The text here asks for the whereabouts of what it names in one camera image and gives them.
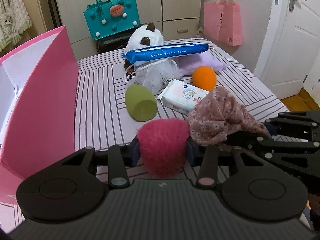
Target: pink folder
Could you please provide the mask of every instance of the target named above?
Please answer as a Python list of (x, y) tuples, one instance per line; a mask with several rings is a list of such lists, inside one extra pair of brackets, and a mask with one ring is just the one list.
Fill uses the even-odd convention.
[(16, 204), (23, 179), (75, 151), (79, 68), (65, 26), (27, 41), (0, 64), (0, 202)]

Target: pink fluffy ball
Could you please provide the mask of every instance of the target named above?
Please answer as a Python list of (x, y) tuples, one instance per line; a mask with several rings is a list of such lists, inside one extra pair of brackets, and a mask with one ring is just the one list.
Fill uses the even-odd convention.
[(186, 161), (189, 125), (178, 118), (146, 123), (137, 133), (141, 158), (147, 171), (168, 179), (181, 171)]

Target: white tissue pack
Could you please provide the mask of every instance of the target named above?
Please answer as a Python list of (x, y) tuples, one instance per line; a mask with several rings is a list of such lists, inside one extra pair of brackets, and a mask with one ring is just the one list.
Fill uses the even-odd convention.
[(173, 80), (161, 92), (159, 99), (164, 106), (187, 115), (208, 93), (180, 80)]

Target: door hinge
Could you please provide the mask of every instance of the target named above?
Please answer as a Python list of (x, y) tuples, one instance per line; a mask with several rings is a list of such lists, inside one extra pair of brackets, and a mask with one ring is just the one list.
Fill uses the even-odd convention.
[(302, 84), (306, 81), (307, 77), (308, 77), (308, 75), (306, 75), (306, 77), (304, 78)]

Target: ribbed black surface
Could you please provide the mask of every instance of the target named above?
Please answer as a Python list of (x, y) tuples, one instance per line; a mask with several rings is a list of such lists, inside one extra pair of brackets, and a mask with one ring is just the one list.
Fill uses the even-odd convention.
[(228, 211), (212, 191), (189, 180), (143, 180), (113, 190), (90, 215), (66, 224), (25, 221), (14, 240), (310, 240), (299, 220), (277, 224), (247, 221)]

